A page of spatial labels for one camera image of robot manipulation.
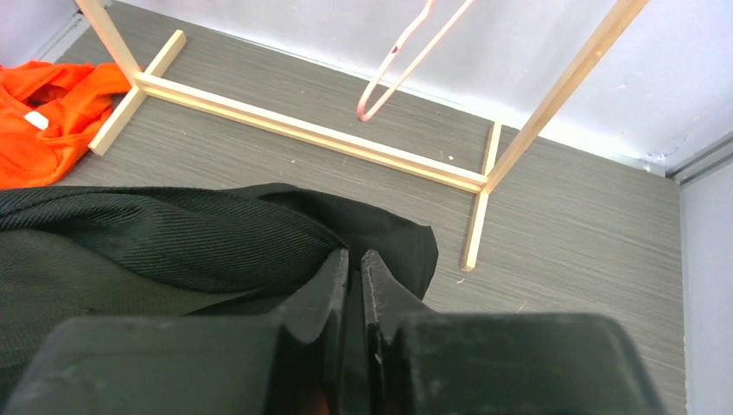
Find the wooden foot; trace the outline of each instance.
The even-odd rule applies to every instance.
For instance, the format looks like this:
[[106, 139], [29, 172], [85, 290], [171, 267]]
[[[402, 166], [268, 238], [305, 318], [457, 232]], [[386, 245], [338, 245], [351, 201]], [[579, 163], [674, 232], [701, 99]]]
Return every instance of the wooden foot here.
[[[165, 46], [158, 52], [156, 58], [148, 65], [144, 73], [161, 76], [170, 66], [173, 59], [181, 52], [183, 45], [186, 44], [186, 35], [181, 30], [177, 30]], [[122, 131], [125, 125], [130, 121], [132, 114], [143, 103], [143, 99], [147, 96], [145, 91], [136, 86], [133, 80], [132, 89], [124, 96], [122, 102], [115, 108], [112, 115], [107, 119], [102, 128], [99, 129], [97, 135], [89, 143], [89, 149], [98, 156], [103, 156], [110, 148], [117, 135]]]
[[[483, 169], [481, 170], [484, 176], [488, 176], [488, 173], [496, 163], [500, 135], [501, 124], [494, 123], [488, 132], [488, 143], [486, 152], [484, 153]], [[463, 250], [463, 261], [461, 262], [461, 268], [466, 272], [472, 271], [476, 267], [476, 258], [478, 257], [479, 244], [481, 243], [481, 231], [483, 230], [483, 222], [486, 219], [488, 194], [488, 191], [483, 190], [476, 194], [474, 201], [474, 213], [471, 215], [471, 224], [468, 227], [466, 247]]]

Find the orange fabric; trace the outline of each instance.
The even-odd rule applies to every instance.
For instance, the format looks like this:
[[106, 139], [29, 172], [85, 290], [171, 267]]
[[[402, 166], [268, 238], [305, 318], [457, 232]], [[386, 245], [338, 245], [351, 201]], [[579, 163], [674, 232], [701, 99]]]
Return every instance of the orange fabric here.
[[[0, 189], [60, 180], [112, 114], [112, 95], [129, 90], [111, 63], [0, 67]], [[25, 118], [33, 111], [48, 119], [47, 129]]]

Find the black jacket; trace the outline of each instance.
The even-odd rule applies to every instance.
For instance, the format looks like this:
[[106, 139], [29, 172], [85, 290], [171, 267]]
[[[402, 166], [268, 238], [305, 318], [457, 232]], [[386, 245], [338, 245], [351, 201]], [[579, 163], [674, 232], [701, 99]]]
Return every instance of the black jacket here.
[[378, 251], [419, 298], [436, 268], [429, 227], [284, 184], [4, 191], [0, 407], [69, 317], [266, 312], [340, 247], [357, 267], [367, 249]]

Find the floor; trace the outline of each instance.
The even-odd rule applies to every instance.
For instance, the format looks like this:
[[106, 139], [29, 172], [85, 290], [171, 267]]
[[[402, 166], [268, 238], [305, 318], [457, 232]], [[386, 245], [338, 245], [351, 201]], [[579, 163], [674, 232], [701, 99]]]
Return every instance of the floor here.
[[[141, 65], [175, 29], [188, 44], [166, 78], [478, 171], [490, 122], [403, 93], [370, 123], [363, 80], [208, 29], [115, 3]], [[61, 58], [110, 61], [87, 31]], [[517, 131], [505, 129], [505, 149]], [[66, 185], [230, 188], [288, 182], [365, 201], [433, 227], [440, 248], [426, 303], [440, 311], [589, 311], [636, 340], [671, 413], [685, 413], [679, 188], [667, 179], [538, 139], [489, 198], [478, 266], [460, 269], [473, 196], [157, 99], [104, 157]]]

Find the wooden rack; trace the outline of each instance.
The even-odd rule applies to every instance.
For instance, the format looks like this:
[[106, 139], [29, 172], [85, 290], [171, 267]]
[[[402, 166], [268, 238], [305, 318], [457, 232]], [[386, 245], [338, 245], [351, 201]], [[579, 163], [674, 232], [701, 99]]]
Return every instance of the wooden rack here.
[[488, 134], [483, 169], [481, 173], [476, 173], [166, 80], [162, 78], [163, 74], [186, 43], [186, 36], [180, 30], [170, 37], [148, 67], [140, 71], [140, 66], [99, 0], [76, 0], [132, 85], [132, 89], [99, 130], [89, 148], [95, 154], [103, 156], [143, 99], [149, 95], [459, 188], [476, 194], [462, 260], [463, 270], [471, 271], [476, 265], [489, 194], [647, 2], [648, 0], [616, 2], [498, 161], [496, 154], [501, 124], [495, 122]]

